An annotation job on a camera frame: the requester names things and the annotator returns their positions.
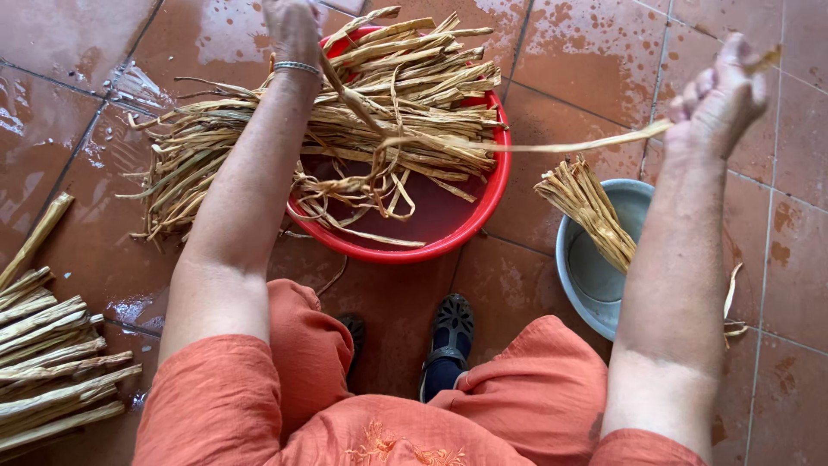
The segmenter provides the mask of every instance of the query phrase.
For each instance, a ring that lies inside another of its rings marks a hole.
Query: wrist
[[[322,86],[321,76],[314,76],[306,70],[297,70],[293,68],[280,68],[273,76],[267,90],[275,90],[276,92],[267,92],[265,95],[278,96],[284,94],[292,95],[297,98],[309,101],[313,104],[314,98],[319,94]]]
[[[682,170],[727,170],[727,160],[713,150],[667,150],[665,165]]]

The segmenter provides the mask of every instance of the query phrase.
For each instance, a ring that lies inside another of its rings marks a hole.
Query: skin
[[[308,0],[266,0],[278,61],[318,68],[319,12]],[[670,106],[676,126],[627,277],[609,366],[602,435],[651,430],[711,460],[720,383],[727,158],[764,110],[764,82],[744,74],[749,49],[725,43]],[[266,269],[320,80],[281,70],[219,170],[172,277],[160,362],[228,333],[269,342]]]
[[[317,69],[319,11],[306,0],[263,2],[277,61]],[[320,78],[281,69],[204,199],[170,284],[159,362],[227,333],[269,342],[266,272]]]
[[[727,159],[764,111],[740,34],[670,105],[676,123],[621,302],[602,436],[650,430],[712,463],[710,426],[725,344],[722,208]]]

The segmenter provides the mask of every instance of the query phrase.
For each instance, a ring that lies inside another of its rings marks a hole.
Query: wet tile floor
[[[0,16],[0,266],[20,248],[46,203],[76,197],[35,265],[59,277],[59,298],[84,297],[108,318],[109,351],[145,364],[122,387],[132,407],[20,464],[129,464],[176,252],[126,235],[140,206],[114,194],[120,176],[146,166],[149,142],[128,113],[159,114],[192,84],[181,75],[247,87],[270,53],[261,5],[237,0],[137,0],[83,4],[2,2]],[[730,161],[724,207],[725,266],[744,262],[731,316],[750,330],[731,342],[711,427],[716,464],[828,464],[828,1],[826,0],[331,0],[326,34],[353,15],[402,5],[397,20],[457,11],[463,27],[494,27],[487,57],[503,69],[497,91],[513,142],[579,142],[660,118],[683,83],[714,57],[727,31],[757,48],[785,46],[768,75],[768,112]],[[586,157],[602,179],[657,183],[659,140]],[[431,314],[449,292],[478,316],[470,360],[502,351],[534,318],[553,313],[605,359],[611,344],[577,316],[561,290],[554,244],[561,215],[531,192],[560,156],[515,154],[503,200],[463,248],[415,265],[352,260],[321,296],[326,312],[361,313],[368,341],[351,389],[414,397]],[[313,240],[282,237],[271,278],[319,288],[342,256]]]

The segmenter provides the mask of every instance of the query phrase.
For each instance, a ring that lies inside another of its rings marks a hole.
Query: sock
[[[434,348],[440,348],[449,344],[449,330],[438,328],[434,335]],[[457,349],[464,357],[469,357],[471,352],[471,341],[463,334],[457,336]],[[440,390],[451,390],[455,386],[457,376],[463,372],[460,362],[450,357],[438,357],[426,369],[426,384],[423,390],[423,399],[427,403],[437,395]]]

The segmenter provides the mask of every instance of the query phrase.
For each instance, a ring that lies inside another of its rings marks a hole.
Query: silver bracelet
[[[300,63],[298,61],[278,61],[273,64],[273,71],[279,70],[279,68],[293,68],[294,70],[305,70],[310,73],[313,73],[318,78],[322,79],[322,72],[316,69],[313,66],[306,65],[304,63]]]

